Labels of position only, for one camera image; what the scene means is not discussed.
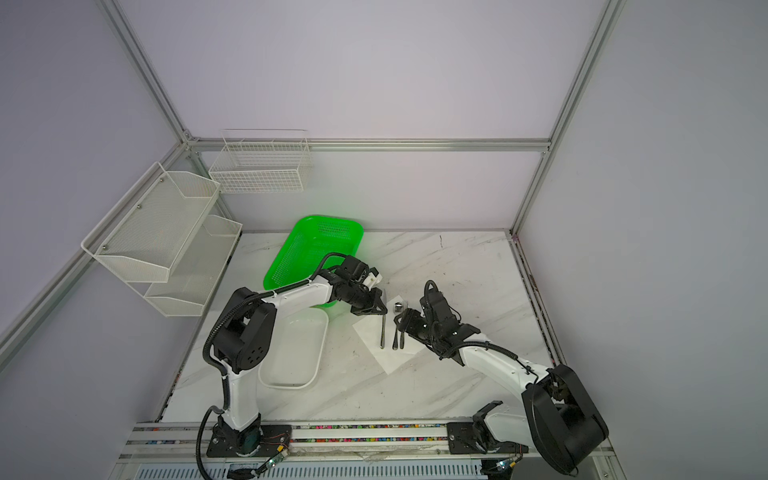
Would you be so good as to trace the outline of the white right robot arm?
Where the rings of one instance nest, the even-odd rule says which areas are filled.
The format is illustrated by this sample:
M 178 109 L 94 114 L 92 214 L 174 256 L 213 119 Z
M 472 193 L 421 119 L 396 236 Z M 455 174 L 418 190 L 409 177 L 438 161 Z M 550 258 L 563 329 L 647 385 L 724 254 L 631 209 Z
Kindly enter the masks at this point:
M 433 282 L 420 307 L 402 308 L 394 324 L 398 343 L 411 338 L 439 359 L 473 369 L 519 398 L 522 413 L 493 400 L 470 421 L 447 427 L 453 453 L 508 455 L 487 475 L 510 477 L 514 463 L 535 450 L 557 473 L 575 476 L 580 463 L 607 439 L 607 424 L 573 369 L 537 364 L 492 342 L 461 321 Z

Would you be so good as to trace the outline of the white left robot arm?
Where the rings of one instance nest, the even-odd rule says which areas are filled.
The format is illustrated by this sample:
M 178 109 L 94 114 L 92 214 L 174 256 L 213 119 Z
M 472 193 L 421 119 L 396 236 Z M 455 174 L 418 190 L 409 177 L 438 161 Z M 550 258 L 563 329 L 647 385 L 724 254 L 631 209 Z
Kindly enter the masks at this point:
M 332 252 L 306 279 L 265 292 L 237 289 L 212 326 L 202 358 L 222 382 L 222 405 L 214 438 L 237 456 L 251 456 L 271 443 L 261 427 L 256 384 L 250 371 L 269 353 L 278 322 L 310 308 L 340 301 L 356 316 L 387 312 L 378 287 L 381 273 L 352 255 Z

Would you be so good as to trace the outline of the green plastic basket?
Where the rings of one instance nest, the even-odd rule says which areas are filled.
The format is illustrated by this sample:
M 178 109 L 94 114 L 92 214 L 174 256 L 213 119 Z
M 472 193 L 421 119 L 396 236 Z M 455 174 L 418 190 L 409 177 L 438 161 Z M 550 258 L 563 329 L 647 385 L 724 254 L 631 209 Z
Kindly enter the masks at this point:
M 354 220 L 322 215 L 302 218 L 267 270 L 264 289 L 274 290 L 308 278 L 328 253 L 355 256 L 363 236 L 362 225 Z

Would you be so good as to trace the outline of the white rectangular tray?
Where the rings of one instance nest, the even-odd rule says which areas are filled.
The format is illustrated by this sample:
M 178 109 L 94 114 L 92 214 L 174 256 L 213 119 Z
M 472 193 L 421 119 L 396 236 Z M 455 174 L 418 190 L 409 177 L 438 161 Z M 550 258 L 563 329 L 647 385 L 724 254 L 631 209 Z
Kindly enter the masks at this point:
M 280 319 L 269 353 L 259 365 L 259 381 L 267 388 L 280 390 L 308 387 L 319 370 L 328 324 L 326 311 L 319 308 Z

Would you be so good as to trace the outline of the white mesh lower shelf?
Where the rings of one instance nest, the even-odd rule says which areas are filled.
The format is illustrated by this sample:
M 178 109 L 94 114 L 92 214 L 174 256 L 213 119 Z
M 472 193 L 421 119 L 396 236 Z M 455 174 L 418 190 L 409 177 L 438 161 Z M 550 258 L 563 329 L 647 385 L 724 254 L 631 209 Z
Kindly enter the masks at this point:
M 234 251 L 242 225 L 209 215 L 167 283 L 153 283 L 144 299 L 165 317 L 199 317 Z

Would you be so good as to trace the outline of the white mesh shelf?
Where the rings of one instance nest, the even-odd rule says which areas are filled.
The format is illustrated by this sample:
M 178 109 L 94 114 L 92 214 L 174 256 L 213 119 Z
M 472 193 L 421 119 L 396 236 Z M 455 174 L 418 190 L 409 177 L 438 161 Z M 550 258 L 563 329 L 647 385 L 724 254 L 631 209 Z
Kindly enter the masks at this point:
M 199 317 L 234 251 L 242 225 L 209 215 L 167 283 L 153 283 L 144 299 L 165 317 Z
M 219 194 L 214 180 L 155 163 L 81 248 L 125 283 L 166 283 Z

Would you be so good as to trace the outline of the white mesh upper shelf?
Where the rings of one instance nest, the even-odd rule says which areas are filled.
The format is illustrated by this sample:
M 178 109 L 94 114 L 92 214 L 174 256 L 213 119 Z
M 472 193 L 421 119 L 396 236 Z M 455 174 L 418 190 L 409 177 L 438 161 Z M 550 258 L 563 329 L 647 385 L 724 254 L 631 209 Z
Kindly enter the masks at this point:
M 214 180 L 155 163 L 81 248 L 125 283 L 166 283 L 219 194 Z

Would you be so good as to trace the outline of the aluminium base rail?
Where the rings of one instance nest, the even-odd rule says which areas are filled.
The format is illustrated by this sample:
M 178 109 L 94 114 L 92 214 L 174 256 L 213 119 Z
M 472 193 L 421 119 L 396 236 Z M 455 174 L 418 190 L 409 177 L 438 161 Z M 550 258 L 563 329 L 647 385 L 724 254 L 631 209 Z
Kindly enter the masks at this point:
M 288 438 L 271 435 L 282 457 L 266 479 L 555 479 L 535 449 L 473 453 L 448 432 L 445 420 L 299 421 Z M 210 458 L 217 445 L 196 422 L 136 424 L 110 473 L 112 479 L 214 479 L 254 472 L 268 457 Z

